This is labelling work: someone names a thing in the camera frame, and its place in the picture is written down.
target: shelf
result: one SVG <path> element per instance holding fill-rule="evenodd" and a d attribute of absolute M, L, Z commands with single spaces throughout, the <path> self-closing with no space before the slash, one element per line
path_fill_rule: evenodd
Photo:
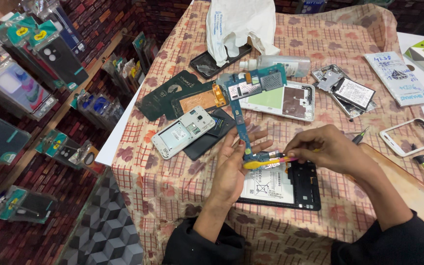
<path fill-rule="evenodd" d="M 20 174 L 24 171 L 24 169 L 29 165 L 29 163 L 32 161 L 33 157 L 37 152 L 35 151 L 35 147 L 39 144 L 39 138 L 46 135 L 50 130 L 55 129 L 55 127 L 58 125 L 58 123 L 61 121 L 61 119 L 67 114 L 67 112 L 70 110 L 71 106 L 70 103 L 73 99 L 74 94 L 80 93 L 82 89 L 85 89 L 86 86 L 91 82 L 94 75 L 101 69 L 101 66 L 103 64 L 102 58 L 103 57 L 109 57 L 111 53 L 114 51 L 115 47 L 121 42 L 122 40 L 122 33 L 126 34 L 127 29 L 122 28 L 119 33 L 114 37 L 114 39 L 111 41 L 111 44 L 107 47 L 107 49 L 101 54 L 101 56 L 97 59 L 97 61 L 94 63 L 94 65 L 91 67 L 91 69 L 88 69 L 88 79 L 83 82 L 79 87 L 77 87 L 70 96 L 66 99 L 65 102 L 63 102 L 62 106 L 58 109 L 58 111 L 55 113 L 55 115 L 51 118 L 51 120 L 47 123 L 47 125 L 44 127 L 44 129 L 37 135 L 33 135 L 35 141 L 33 141 L 32 145 L 27 149 L 27 151 L 24 153 L 24 155 L 21 157 L 21 159 L 16 163 L 16 165 L 12 168 L 12 170 L 9 172 L 6 179 L 1 183 L 0 185 L 0 193 L 9 188 L 16 179 L 20 176 Z"/>

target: left hand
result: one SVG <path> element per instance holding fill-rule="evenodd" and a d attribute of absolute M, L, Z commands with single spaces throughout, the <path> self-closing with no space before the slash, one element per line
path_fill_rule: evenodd
<path fill-rule="evenodd" d="M 250 119 L 246 119 L 245 124 L 250 124 Z M 215 177 L 209 196 L 210 200 L 215 200 L 228 208 L 240 197 L 243 190 L 244 176 L 248 173 L 248 170 L 243 168 L 245 142 L 239 139 L 233 144 L 237 135 L 237 128 L 233 128 L 225 137 L 225 141 L 218 153 Z M 250 133 L 248 138 L 250 142 L 254 142 L 266 136 L 268 136 L 268 130 Z M 252 146 L 252 152 L 256 154 L 271 147 L 272 144 L 272 140 L 256 144 Z"/>

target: yellow toothbrush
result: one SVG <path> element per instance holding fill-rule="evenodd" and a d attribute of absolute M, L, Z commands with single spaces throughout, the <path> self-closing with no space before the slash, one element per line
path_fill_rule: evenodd
<path fill-rule="evenodd" d="M 313 152 L 318 152 L 320 151 L 320 149 L 314 149 Z M 276 160 L 269 160 L 266 162 L 260 162 L 260 161 L 250 161 L 250 162 L 246 162 L 243 164 L 243 168 L 244 169 L 256 169 L 260 166 L 266 166 L 266 165 L 270 165 L 270 164 L 274 164 L 274 163 L 284 163 L 284 162 L 290 162 L 290 161 L 294 161 L 294 160 L 298 160 L 298 158 L 290 158 L 290 157 L 283 157 L 280 159 L 276 159 Z"/>

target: hand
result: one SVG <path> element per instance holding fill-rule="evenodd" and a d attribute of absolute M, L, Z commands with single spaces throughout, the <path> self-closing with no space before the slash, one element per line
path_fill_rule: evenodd
<path fill-rule="evenodd" d="M 378 168 L 374 160 L 332 124 L 298 133 L 284 153 L 299 158 L 299 163 L 310 160 L 317 166 L 353 177 Z"/>
<path fill-rule="evenodd" d="M 250 119 L 245 120 L 245 124 L 250 124 Z M 245 143 L 243 140 L 233 144 L 235 137 L 238 135 L 236 128 L 231 129 L 223 145 L 218 153 L 217 166 L 215 169 L 215 177 L 212 183 L 212 190 L 209 200 L 216 199 L 224 203 L 228 208 L 239 198 L 244 183 L 244 176 L 248 172 L 243 168 L 243 154 Z M 248 135 L 250 142 L 264 138 L 268 135 L 267 130 L 253 132 Z M 253 153 L 262 151 L 273 144 L 272 140 L 268 140 L 252 147 Z"/>

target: white phone housing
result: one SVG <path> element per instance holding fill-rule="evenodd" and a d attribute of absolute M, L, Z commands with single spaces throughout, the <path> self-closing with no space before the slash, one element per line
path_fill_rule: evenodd
<path fill-rule="evenodd" d="M 379 133 L 379 135 L 380 135 L 380 137 L 382 138 L 382 140 L 396 153 L 396 154 L 398 154 L 399 156 L 401 156 L 401 157 L 406 157 L 406 156 L 409 156 L 409 155 L 411 155 L 411 154 L 415 154 L 416 152 L 419 152 L 419 151 L 421 151 L 421 150 L 424 150 L 424 146 L 423 147 L 420 147 L 420 148 L 418 148 L 418 149 L 416 149 L 416 150 L 413 150 L 413 151 L 410 151 L 410 152 L 408 152 L 408 153 L 405 153 L 405 151 L 401 148 L 401 147 L 399 147 L 398 146 L 398 144 L 392 139 L 392 137 L 390 137 L 388 134 L 387 134 L 387 132 L 388 131 L 390 131 L 390 130 L 393 130 L 393 129 L 395 129 L 395 128 L 398 128 L 398 127 L 400 127 L 400 126 L 403 126 L 403 125 L 405 125 L 405 124 L 408 124 L 408 123 L 412 123 L 412 122 L 419 122 L 419 123 L 423 123 L 424 124 L 424 119 L 420 119 L 420 118 L 415 118 L 415 119 L 413 119 L 413 120 L 409 120 L 409 121 L 407 121 L 407 122 L 404 122 L 404 123 L 401 123 L 401 124 L 399 124 L 399 125 L 396 125 L 396 126 L 394 126 L 394 127 L 392 127 L 392 128 L 389 128 L 389 129 L 385 129 L 385 130 L 383 130 L 383 131 L 380 131 L 380 133 Z"/>
<path fill-rule="evenodd" d="M 168 160 L 215 126 L 215 121 L 197 106 L 152 137 L 153 145 Z"/>

